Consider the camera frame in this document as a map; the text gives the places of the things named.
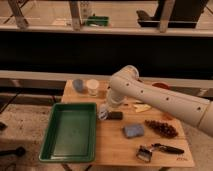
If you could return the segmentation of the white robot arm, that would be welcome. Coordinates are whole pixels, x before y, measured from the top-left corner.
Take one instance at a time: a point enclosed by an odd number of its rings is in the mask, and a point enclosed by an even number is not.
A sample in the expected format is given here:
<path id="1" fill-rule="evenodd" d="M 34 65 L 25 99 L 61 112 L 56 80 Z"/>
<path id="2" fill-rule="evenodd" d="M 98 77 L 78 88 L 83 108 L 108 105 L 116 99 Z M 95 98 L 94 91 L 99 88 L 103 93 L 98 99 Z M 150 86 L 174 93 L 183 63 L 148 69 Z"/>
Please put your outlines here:
<path id="1" fill-rule="evenodd" d="M 109 87 L 107 102 L 112 107 L 121 105 L 128 96 L 169 113 L 213 137 L 213 101 L 140 82 L 139 72 L 132 65 L 114 73 L 109 79 Z"/>

